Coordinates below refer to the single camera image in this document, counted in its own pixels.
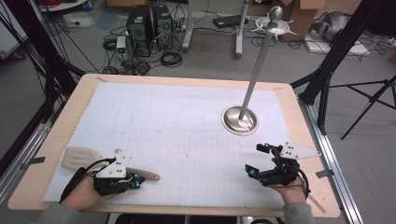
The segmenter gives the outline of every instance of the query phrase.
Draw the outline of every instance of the black computer tower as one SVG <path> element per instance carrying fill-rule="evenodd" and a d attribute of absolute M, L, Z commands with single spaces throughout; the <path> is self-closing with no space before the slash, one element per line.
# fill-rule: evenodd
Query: black computer tower
<path fill-rule="evenodd" d="M 132 6 L 126 22 L 126 28 L 131 40 L 134 56 L 148 57 L 151 54 L 150 44 L 154 38 L 149 6 Z"/>
<path fill-rule="evenodd" d="M 171 49 L 173 47 L 173 20 L 168 7 L 153 6 L 152 18 L 158 49 Z"/>

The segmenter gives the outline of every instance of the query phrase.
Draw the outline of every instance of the circular metal base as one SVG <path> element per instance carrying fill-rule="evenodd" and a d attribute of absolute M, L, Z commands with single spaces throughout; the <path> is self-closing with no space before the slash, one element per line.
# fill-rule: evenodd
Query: circular metal base
<path fill-rule="evenodd" d="M 259 121 L 256 115 L 249 109 L 242 119 L 239 119 L 242 106 L 236 105 L 224 110 L 221 115 L 221 122 L 230 132 L 238 135 L 249 135 L 256 132 Z"/>

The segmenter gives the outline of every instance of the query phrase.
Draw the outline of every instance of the silver sphere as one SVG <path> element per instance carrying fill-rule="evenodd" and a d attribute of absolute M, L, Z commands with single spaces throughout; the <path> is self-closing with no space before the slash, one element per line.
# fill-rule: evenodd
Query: silver sphere
<path fill-rule="evenodd" d="M 273 7 L 268 13 L 268 17 L 271 23 L 278 23 L 282 20 L 283 17 L 283 9 L 282 7 Z"/>

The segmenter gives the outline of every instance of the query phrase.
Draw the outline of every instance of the table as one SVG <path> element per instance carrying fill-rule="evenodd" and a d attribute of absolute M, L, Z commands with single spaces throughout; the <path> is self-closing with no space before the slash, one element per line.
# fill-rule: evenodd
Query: table
<path fill-rule="evenodd" d="M 126 77 L 111 75 L 85 75 L 78 83 L 75 91 L 64 107 L 61 115 L 53 125 L 46 141 L 36 154 L 45 157 L 42 163 L 30 165 L 25 176 L 11 196 L 8 207 L 21 210 L 44 210 L 49 205 L 43 203 L 42 198 L 52 179 L 54 168 L 71 138 L 76 125 L 91 100 L 96 86 L 100 82 L 120 82 L 151 85 L 198 86 L 212 88 L 246 89 L 246 81 L 209 80 L 175 77 Z M 291 142 L 302 147 L 315 148 L 314 142 L 304 121 L 294 92 L 289 84 L 257 83 L 256 89 L 270 90 L 276 93 L 284 120 L 287 124 Z M 305 171 L 313 193 L 308 199 L 312 205 L 315 217 L 338 217 L 340 210 L 332 188 L 327 178 L 317 178 L 315 172 L 323 170 L 320 158 L 300 160 L 301 168 Z M 150 214 L 180 214 L 180 215 L 216 215 L 216 216 L 254 216 L 281 217 L 281 210 L 263 210 L 250 208 L 220 208 L 211 207 L 183 207 L 158 205 L 122 205 L 97 204 L 90 211 L 115 213 L 150 213 Z"/>

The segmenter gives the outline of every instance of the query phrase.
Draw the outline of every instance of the hand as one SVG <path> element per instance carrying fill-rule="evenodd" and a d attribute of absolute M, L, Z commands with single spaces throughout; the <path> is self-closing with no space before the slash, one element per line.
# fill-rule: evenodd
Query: hand
<path fill-rule="evenodd" d="M 279 184 L 270 186 L 270 188 L 274 189 L 282 196 L 284 203 L 306 203 L 303 183 L 299 176 L 287 186 Z"/>
<path fill-rule="evenodd" d="M 112 199 L 117 195 L 118 194 L 110 194 L 101 196 L 93 188 L 93 178 L 86 175 L 73 189 L 69 196 L 61 202 L 61 205 L 80 211 L 87 209 L 102 200 Z"/>

